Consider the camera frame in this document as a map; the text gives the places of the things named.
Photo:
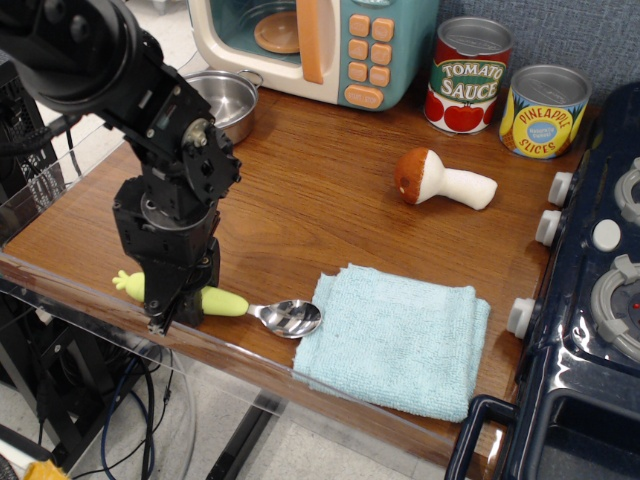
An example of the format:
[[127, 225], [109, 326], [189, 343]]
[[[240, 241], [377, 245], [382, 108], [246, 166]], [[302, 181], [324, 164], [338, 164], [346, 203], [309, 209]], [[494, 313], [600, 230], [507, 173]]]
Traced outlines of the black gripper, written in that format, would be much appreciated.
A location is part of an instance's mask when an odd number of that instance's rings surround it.
[[143, 179], [131, 178], [117, 192], [113, 214], [125, 254], [144, 273], [134, 297], [144, 303], [148, 330], [164, 336], [174, 322], [196, 327], [204, 319], [201, 290], [216, 265], [219, 214], [205, 208], [176, 221], [148, 203]]

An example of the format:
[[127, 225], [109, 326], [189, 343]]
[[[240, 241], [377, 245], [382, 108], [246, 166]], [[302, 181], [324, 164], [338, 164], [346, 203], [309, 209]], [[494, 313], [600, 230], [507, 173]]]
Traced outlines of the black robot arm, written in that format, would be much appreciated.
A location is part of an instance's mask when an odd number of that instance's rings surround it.
[[219, 278], [218, 202], [241, 178], [209, 103], [121, 1], [5, 1], [1, 48], [64, 125], [94, 114], [122, 132], [141, 173], [120, 187], [113, 214], [145, 276], [149, 329], [200, 324], [201, 291]]

